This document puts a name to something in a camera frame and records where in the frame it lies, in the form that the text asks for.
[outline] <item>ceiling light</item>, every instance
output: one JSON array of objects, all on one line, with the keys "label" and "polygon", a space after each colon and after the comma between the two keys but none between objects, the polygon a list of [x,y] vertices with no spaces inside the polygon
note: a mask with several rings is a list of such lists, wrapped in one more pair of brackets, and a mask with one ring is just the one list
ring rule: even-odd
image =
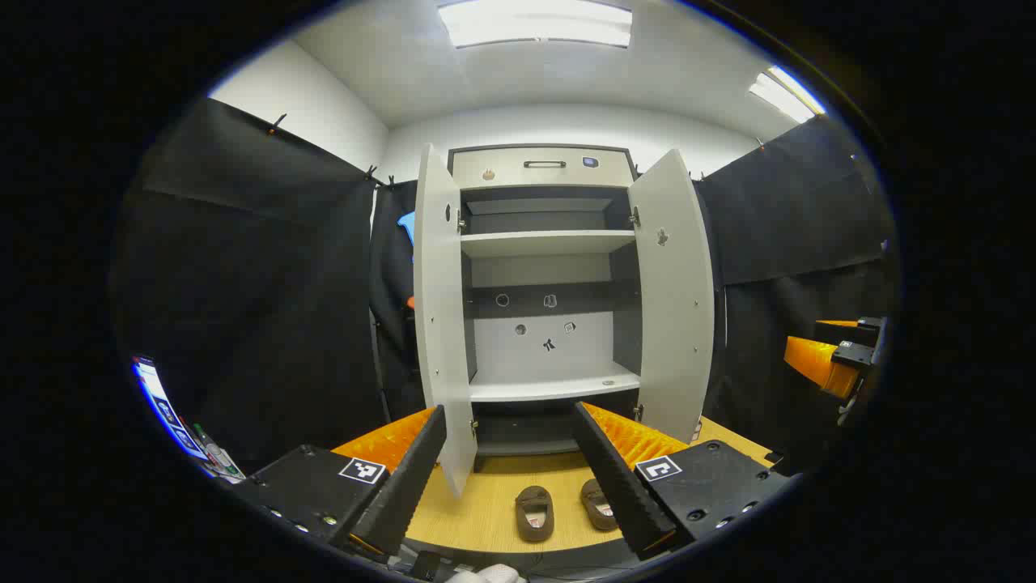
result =
[{"label": "ceiling light", "polygon": [[806,104],[806,107],[813,110],[813,113],[825,113],[824,108],[821,106],[819,101],[813,98],[813,95],[809,94],[809,91],[805,87],[799,84],[790,75],[784,72],[784,69],[779,66],[771,66],[767,72],[771,77],[780,81],[789,91],[795,93],[802,103]]},{"label": "ceiling light", "polygon": [[439,6],[454,47],[581,40],[629,47],[633,12],[588,0],[467,0]]},{"label": "ceiling light", "polygon": [[765,72],[755,78],[755,83],[748,88],[748,91],[758,95],[799,123],[813,116],[813,112],[806,107],[806,104],[799,100],[795,93]]}]

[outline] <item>slipper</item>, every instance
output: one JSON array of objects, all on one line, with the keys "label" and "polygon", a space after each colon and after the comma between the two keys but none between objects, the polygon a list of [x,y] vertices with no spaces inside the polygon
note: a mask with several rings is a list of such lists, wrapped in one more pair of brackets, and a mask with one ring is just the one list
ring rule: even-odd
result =
[{"label": "slipper", "polygon": [[594,524],[594,528],[598,530],[618,528],[611,512],[611,504],[601,492],[601,486],[597,484],[597,479],[586,480],[579,493],[579,499],[582,500],[583,507],[586,508],[586,514],[589,516],[589,522]]},{"label": "slipper", "polygon": [[546,541],[554,532],[554,504],[550,493],[539,486],[522,490],[515,498],[515,519],[518,535],[523,541]]}]

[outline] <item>black backdrop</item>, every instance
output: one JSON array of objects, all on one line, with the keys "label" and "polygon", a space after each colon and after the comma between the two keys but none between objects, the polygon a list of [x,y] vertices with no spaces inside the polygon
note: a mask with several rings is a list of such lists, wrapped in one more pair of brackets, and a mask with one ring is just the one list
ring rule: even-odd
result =
[{"label": "black backdrop", "polygon": [[405,417],[425,408],[418,368],[413,311],[413,243],[400,216],[412,212],[418,180],[378,188],[371,229],[371,312],[377,322],[378,356],[388,414]]},{"label": "black backdrop", "polygon": [[694,183],[725,296],[717,327],[726,311],[702,413],[786,456],[789,472],[823,461],[840,433],[840,402],[784,362],[787,337],[896,307],[883,252],[892,212],[861,152],[817,116]]},{"label": "black backdrop", "polygon": [[111,288],[123,349],[246,472],[384,422],[368,323],[373,182],[214,99],[126,196]]}]

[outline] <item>white wall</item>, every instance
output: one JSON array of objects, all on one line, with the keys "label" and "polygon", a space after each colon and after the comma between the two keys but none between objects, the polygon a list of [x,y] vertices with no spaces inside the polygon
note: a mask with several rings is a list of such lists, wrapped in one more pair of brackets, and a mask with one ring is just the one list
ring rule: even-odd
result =
[{"label": "white wall", "polygon": [[[212,89],[209,96],[270,123],[287,113],[279,127],[363,170],[381,165],[388,128],[345,84],[292,40],[256,57]],[[387,171],[379,169],[374,175],[382,178]]]},{"label": "white wall", "polygon": [[381,165],[396,181],[418,177],[421,148],[445,156],[455,147],[507,143],[573,143],[630,149],[648,171],[680,149],[692,176],[709,173],[758,146],[755,138],[688,117],[600,105],[534,105],[466,111],[392,129]]}]

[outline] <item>electronic device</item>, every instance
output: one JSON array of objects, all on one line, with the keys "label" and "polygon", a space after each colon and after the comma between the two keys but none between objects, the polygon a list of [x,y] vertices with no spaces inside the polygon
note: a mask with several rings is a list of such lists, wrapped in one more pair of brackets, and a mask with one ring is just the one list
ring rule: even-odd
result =
[{"label": "electronic device", "polygon": [[184,454],[207,462],[208,457],[205,456],[201,445],[191,435],[192,430],[183,427],[179,415],[173,409],[173,404],[169,401],[166,390],[162,387],[162,381],[159,380],[159,371],[154,366],[154,361],[146,356],[136,355],[133,357],[133,362],[134,372],[137,374],[140,387],[144,390],[144,396],[151,405],[154,414],[159,416],[162,425],[169,432],[169,436],[180,446],[180,449]]}]

